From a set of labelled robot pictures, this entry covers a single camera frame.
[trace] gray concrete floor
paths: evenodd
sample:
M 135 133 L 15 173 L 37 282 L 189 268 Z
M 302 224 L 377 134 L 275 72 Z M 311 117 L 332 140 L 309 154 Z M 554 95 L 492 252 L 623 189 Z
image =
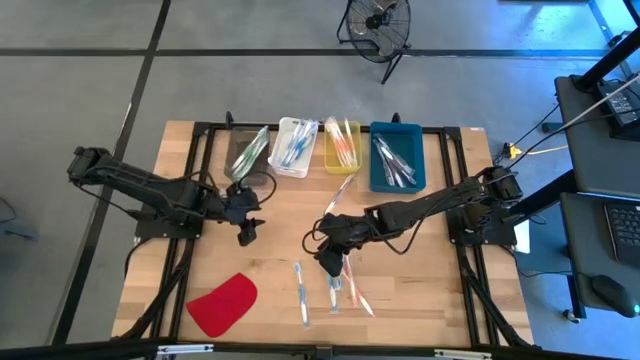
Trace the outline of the gray concrete floor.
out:
M 144 48 L 160 3 L 3 1 L 0 47 Z M 623 13 L 621 1 L 599 3 L 605 16 Z M 334 34 L 343 6 L 340 0 L 174 0 L 160 47 L 338 48 Z M 410 41 L 418 49 L 600 49 L 605 43 L 584 3 L 414 0 L 411 6 Z M 629 21 L 618 16 L 615 24 L 622 29 Z M 0 242 L 1 348 L 47 339 L 94 204 L 67 183 L 64 171 L 77 145 L 113 148 L 141 62 L 0 57 L 0 196 L 16 207 L 21 224 L 39 233 L 35 241 Z M 425 126 L 484 127 L 496 151 L 553 107 L 555 77 L 582 73 L 592 64 L 406 58 L 380 86 L 384 66 L 359 57 L 156 58 L 125 161 L 150 169 L 167 120 L 220 121 L 227 110 L 247 122 L 336 115 L 363 123 L 386 121 L 398 111 L 405 122 Z M 540 137 L 534 132 L 523 147 Z M 564 142 L 558 136 L 546 145 Z M 570 167 L 565 150 L 531 157 L 517 170 L 529 194 Z M 124 196 L 114 201 L 138 206 Z M 109 211 L 70 341 L 109 337 L 133 228 L 124 215 Z M 570 306 L 562 278 L 523 279 L 522 285 L 539 345 L 638 357 L 637 348 L 624 346 L 638 333 L 637 321 L 590 310 L 595 315 L 576 326 L 558 316 Z M 606 336 L 603 324 L 626 332 L 596 346 Z

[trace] keyboard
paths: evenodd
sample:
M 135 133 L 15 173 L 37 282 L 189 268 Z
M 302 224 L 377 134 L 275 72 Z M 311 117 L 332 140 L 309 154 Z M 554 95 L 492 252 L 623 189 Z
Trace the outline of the keyboard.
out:
M 640 268 L 640 206 L 607 204 L 604 209 L 616 260 Z

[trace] computer mouse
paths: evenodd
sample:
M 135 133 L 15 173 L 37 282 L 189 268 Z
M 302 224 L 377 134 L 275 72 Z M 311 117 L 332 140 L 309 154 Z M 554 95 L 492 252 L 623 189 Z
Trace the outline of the computer mouse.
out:
M 640 303 L 624 286 L 605 275 L 591 278 L 591 289 L 618 314 L 632 318 L 640 314 Z

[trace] fan grille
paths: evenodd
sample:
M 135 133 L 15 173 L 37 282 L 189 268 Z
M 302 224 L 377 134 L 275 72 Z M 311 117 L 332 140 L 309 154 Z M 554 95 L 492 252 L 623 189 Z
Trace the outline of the fan grille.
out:
M 360 56 L 369 61 L 391 61 L 405 47 L 411 25 L 408 0 L 353 0 L 347 31 Z

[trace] blue plastic bin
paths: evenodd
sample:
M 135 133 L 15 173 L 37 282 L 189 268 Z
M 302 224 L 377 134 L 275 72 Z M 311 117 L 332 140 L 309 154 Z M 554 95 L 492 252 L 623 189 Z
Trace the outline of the blue plastic bin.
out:
M 380 133 L 387 141 L 391 150 L 400 155 L 416 170 L 414 179 L 416 184 L 408 181 L 407 187 L 389 186 L 384 176 L 382 159 L 373 143 L 374 134 Z M 422 127 L 416 124 L 399 124 L 374 122 L 370 127 L 370 181 L 369 188 L 375 192 L 415 194 L 427 186 L 427 176 L 424 168 L 424 150 L 422 146 Z

